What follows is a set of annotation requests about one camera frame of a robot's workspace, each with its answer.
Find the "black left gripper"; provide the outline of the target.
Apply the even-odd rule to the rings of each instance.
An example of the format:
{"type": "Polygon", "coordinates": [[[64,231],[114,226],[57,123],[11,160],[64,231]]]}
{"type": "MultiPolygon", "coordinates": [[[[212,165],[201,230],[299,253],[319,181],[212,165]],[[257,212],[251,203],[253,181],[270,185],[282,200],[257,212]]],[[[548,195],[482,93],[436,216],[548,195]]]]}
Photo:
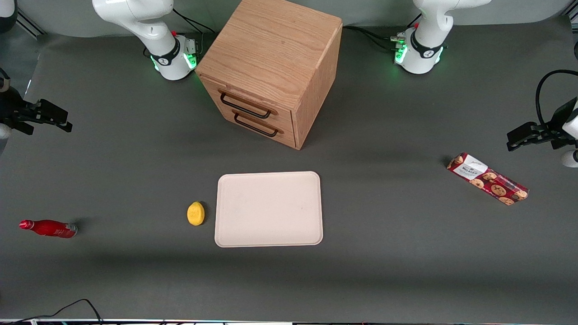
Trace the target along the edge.
{"type": "MultiPolygon", "coordinates": [[[[557,108],[550,121],[546,123],[548,136],[553,150],[565,146],[577,146],[577,99],[573,98],[557,108]]],[[[507,133],[508,152],[520,147],[543,143],[545,128],[534,122],[524,123],[507,133]]]]}

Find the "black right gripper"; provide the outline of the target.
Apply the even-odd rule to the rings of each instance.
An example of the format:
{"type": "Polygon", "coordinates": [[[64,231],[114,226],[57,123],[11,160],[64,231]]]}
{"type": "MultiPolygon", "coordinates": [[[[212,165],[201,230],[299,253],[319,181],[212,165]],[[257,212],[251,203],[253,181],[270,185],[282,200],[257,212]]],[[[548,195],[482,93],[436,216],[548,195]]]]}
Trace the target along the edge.
{"type": "Polygon", "coordinates": [[[0,93],[0,120],[2,127],[8,127],[9,131],[20,131],[26,135],[33,135],[34,132],[34,127],[28,124],[29,121],[37,124],[50,124],[64,132],[71,132],[73,127],[68,122],[68,111],[45,99],[39,99],[36,103],[29,103],[26,106],[14,87],[0,93]],[[25,108],[27,108],[28,120],[22,120],[21,109],[25,108]]]}

